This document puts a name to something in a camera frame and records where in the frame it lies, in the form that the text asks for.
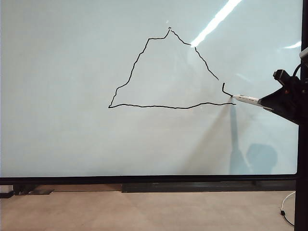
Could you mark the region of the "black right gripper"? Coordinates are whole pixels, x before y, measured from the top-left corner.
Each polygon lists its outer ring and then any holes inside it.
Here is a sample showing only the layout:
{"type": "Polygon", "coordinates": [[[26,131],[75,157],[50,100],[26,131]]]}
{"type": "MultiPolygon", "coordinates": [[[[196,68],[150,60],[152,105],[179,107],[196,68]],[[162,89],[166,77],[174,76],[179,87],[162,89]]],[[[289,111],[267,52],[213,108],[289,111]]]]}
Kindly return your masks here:
{"type": "Polygon", "coordinates": [[[300,125],[296,119],[297,105],[293,97],[300,96],[300,80],[298,77],[290,76],[285,70],[278,69],[273,77],[282,87],[258,100],[263,109],[272,112],[288,121],[300,125]]]}

